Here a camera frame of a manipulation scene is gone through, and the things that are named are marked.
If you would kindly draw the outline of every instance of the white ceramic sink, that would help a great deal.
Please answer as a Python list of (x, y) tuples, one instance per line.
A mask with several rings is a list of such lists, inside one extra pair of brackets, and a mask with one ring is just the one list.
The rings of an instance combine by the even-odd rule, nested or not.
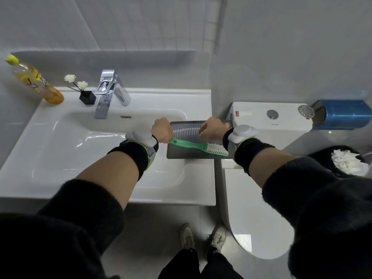
[[(210, 90), (128, 93), (132, 101), (126, 107), (113, 97), (107, 119), (95, 119), (96, 105), (85, 106), (79, 93), (65, 91), (58, 106), (42, 101), (0, 171), (0, 196), (50, 198), (65, 181), (119, 145), (128, 131), (151, 129), (164, 116), (193, 121), (212, 113)], [(213, 160), (167, 159), (166, 151), (160, 144), (129, 201), (215, 205)]]

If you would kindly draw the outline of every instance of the person's left hand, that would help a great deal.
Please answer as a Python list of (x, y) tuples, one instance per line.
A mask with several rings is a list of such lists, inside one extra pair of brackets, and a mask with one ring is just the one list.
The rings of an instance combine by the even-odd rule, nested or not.
[(172, 126), (170, 126), (168, 119), (165, 117), (155, 120), (151, 129), (151, 134), (156, 137), (159, 143), (169, 144), (169, 141), (173, 140)]

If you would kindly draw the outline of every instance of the pant leg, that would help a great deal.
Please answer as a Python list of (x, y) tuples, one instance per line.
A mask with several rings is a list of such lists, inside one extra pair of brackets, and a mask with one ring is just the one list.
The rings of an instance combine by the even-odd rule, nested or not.
[(203, 279), (243, 279), (232, 267), (223, 254), (216, 248), (208, 251), (208, 263), (202, 271)]
[(182, 249), (161, 271), (158, 279), (200, 278), (198, 253), (194, 249)]

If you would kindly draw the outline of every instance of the white bristles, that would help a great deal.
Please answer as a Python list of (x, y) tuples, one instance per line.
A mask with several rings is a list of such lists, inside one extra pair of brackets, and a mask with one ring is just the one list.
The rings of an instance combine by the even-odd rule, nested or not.
[(224, 146), (217, 145), (217, 144), (209, 144), (207, 143), (207, 152), (211, 154), (218, 154), (218, 155), (226, 155), (228, 156), (228, 151), (225, 150)]

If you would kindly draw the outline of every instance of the toilet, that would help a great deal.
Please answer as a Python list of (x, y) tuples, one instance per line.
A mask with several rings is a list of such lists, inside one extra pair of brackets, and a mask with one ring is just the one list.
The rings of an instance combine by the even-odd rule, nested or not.
[[(282, 150), (312, 128), (306, 104), (234, 102), (227, 119), (233, 126), (258, 129), (258, 139)], [(286, 253), (294, 230), (262, 199), (262, 190), (232, 159), (221, 160), (217, 185), (221, 216), (234, 239), (258, 258), (273, 259)]]

